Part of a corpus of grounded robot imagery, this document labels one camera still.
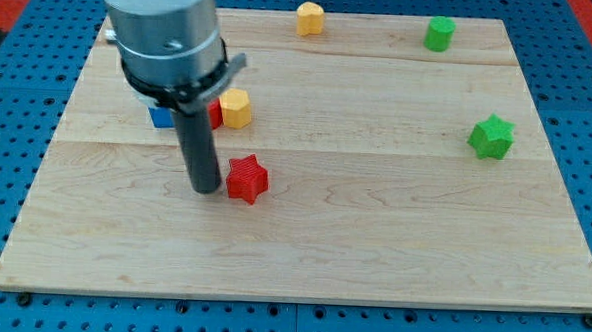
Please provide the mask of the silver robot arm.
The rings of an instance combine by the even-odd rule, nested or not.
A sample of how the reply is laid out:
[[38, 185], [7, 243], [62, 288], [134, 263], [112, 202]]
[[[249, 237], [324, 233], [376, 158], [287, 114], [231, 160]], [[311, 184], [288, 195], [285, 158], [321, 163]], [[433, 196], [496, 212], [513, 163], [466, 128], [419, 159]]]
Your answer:
[[194, 191], [219, 189], [207, 111], [246, 66], [227, 54], [215, 0], [104, 0], [127, 83], [150, 108], [169, 110]]

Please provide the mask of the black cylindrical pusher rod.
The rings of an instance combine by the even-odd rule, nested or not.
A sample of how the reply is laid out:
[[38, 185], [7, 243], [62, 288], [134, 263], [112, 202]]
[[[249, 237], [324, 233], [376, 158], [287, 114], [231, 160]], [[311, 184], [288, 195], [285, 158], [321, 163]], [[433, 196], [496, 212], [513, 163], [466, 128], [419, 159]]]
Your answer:
[[221, 185], [221, 171], [208, 112], [170, 113], [192, 189], [199, 194], [215, 192]]

